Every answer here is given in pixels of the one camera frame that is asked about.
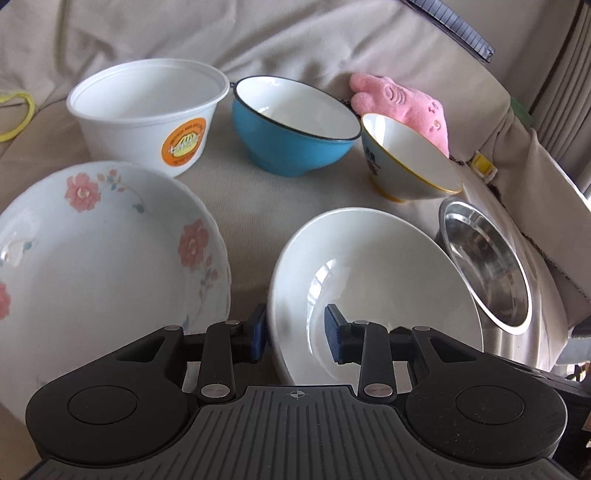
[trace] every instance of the orange sticker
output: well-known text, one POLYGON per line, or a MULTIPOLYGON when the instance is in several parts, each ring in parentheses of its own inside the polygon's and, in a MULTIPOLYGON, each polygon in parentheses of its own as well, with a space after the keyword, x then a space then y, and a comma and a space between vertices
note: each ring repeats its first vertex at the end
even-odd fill
POLYGON ((183 123, 164 141, 162 159, 171 167, 185 165, 197 153, 205 134, 205 125, 204 118, 183 123))

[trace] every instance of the crosshair marking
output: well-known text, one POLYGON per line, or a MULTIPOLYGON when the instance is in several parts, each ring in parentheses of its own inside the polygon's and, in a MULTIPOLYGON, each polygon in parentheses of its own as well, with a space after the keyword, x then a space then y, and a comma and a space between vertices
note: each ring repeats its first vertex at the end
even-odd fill
POLYGON ((302 390, 294 390, 293 392, 288 393, 288 395, 292 398, 295 398, 296 400, 299 400, 301 397, 307 395, 307 393, 302 392, 302 390))

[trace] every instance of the white plastic bowl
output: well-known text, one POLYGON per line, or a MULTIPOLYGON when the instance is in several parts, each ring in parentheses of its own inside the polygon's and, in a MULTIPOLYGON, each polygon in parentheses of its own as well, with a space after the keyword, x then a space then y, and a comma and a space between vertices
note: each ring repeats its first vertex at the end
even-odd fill
POLYGON ((117 65, 78 84, 67 108, 93 160, 128 161, 175 177, 201 156, 228 78, 192 60, 117 65))
POLYGON ((390 117, 361 117, 369 179, 393 202, 447 197, 462 191, 453 163, 421 134, 390 117))
POLYGON ((281 379, 356 390, 359 365, 338 365, 330 353, 329 303, 350 322, 426 325, 482 351, 478 312, 452 261, 389 213, 354 207, 316 217, 285 246, 271 280, 268 325, 281 379))

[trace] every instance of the pink plush toy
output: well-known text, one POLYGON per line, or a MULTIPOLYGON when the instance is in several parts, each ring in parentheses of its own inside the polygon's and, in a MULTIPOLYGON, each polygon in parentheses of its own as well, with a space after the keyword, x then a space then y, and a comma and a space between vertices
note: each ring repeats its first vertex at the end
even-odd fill
POLYGON ((394 118, 428 139, 449 157, 443 107, 426 93, 405 88, 388 77, 354 73, 349 81, 355 92, 351 107, 358 115, 380 113, 394 118))

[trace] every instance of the blue enamel bowl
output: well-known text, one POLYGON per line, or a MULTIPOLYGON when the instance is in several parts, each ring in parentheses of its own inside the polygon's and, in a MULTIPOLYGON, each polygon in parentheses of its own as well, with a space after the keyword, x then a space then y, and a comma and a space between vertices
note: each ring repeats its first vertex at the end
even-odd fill
POLYGON ((247 77, 234 86, 232 119, 251 160, 297 177, 336 162, 361 134, 357 116, 326 92, 295 80, 247 77))

